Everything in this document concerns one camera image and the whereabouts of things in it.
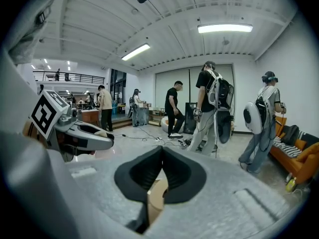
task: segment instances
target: ceiling light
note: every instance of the ceiling light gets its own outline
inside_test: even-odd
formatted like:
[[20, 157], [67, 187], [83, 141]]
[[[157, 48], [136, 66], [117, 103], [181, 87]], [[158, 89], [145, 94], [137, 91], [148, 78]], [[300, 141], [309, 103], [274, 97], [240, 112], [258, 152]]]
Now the ceiling light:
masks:
[[219, 31], [239, 31], [251, 32], [252, 25], [248, 24], [210, 24], [198, 26], [198, 33], [219, 32]]
[[150, 46], [147, 43], [145, 43], [142, 46], [140, 46], [140, 47], [136, 48], [135, 50], [133, 50], [132, 52], [130, 52], [129, 54], [125, 55], [122, 58], [122, 60], [127, 61], [130, 58], [136, 56], [137, 54], [140, 54], [141, 52], [143, 52], [143, 51], [145, 51], [145, 50], [147, 50], [149, 48], [150, 48]]

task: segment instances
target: ceiling panel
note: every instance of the ceiling panel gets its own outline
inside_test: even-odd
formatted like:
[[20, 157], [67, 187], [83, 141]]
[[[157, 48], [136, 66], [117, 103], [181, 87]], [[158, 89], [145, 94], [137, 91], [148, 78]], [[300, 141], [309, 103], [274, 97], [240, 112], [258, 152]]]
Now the ceiling panel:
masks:
[[[72, 54], [106, 67], [116, 61], [141, 70], [204, 54], [258, 56], [289, 24], [297, 7], [291, 0], [56, 0], [51, 9], [38, 56]], [[200, 24], [221, 22], [254, 28], [251, 33], [198, 33]], [[229, 44], [223, 45], [224, 38]], [[151, 48], [121, 60], [144, 43]]]

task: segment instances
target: glove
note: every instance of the glove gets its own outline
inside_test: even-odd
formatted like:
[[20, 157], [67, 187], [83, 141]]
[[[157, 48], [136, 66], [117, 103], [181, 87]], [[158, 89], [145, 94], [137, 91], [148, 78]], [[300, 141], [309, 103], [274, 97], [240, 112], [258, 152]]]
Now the glove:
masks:
[[201, 115], [202, 115], [201, 110], [200, 110], [199, 108], [196, 108], [196, 109], [194, 109], [193, 114], [194, 114], [194, 120], [195, 120], [196, 122], [199, 122], [199, 121], [200, 121], [200, 117], [201, 117]]

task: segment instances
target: bottle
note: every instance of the bottle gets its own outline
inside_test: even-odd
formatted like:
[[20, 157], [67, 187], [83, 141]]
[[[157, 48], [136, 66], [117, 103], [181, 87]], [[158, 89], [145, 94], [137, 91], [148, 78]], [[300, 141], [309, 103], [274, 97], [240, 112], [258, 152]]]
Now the bottle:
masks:
[[296, 177], [294, 179], [291, 179], [288, 184], [286, 185], [286, 191], [292, 192], [296, 185]]

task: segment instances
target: balcony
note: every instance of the balcony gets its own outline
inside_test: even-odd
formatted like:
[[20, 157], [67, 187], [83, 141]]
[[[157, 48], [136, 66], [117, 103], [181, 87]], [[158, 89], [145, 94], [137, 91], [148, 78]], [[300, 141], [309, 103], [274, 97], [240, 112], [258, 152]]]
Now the balcony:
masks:
[[86, 74], [75, 74], [60, 72], [59, 80], [55, 78], [55, 73], [52, 71], [33, 71], [35, 81], [37, 82], [56, 82], [56, 83], [81, 83], [81, 84], [94, 84], [103, 85], [104, 77], [86, 75]]

